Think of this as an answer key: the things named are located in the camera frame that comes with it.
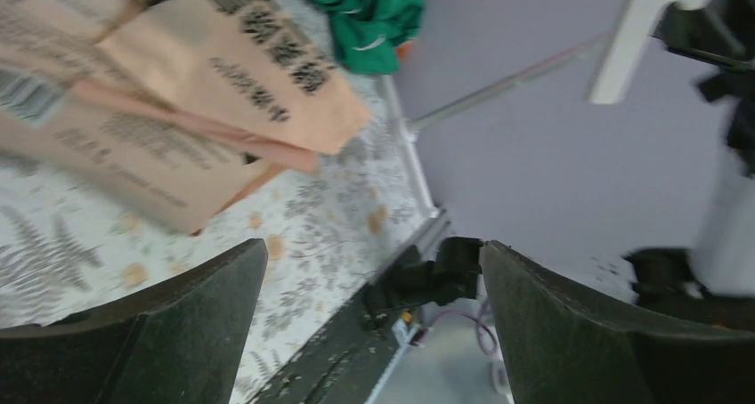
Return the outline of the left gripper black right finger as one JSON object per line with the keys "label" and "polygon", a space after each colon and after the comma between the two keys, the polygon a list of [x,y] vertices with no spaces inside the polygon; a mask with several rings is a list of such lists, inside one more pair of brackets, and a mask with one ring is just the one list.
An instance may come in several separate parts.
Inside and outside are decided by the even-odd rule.
{"label": "left gripper black right finger", "polygon": [[625,255],[626,303],[491,241],[480,264],[516,403],[751,403],[754,302],[693,297],[683,247]]}

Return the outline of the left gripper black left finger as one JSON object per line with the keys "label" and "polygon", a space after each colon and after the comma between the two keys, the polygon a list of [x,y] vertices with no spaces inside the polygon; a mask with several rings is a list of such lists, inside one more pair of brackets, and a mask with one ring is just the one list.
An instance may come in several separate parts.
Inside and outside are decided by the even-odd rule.
{"label": "left gripper black left finger", "polygon": [[2,402],[228,402],[266,264],[252,238],[51,325],[3,329]]}

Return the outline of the pink cat litter bag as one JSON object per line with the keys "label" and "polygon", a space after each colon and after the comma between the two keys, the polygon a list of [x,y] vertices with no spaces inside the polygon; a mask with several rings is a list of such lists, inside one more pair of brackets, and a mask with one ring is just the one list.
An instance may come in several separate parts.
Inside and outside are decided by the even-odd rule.
{"label": "pink cat litter bag", "polygon": [[1,0],[1,146],[201,230],[371,120],[273,0]]}

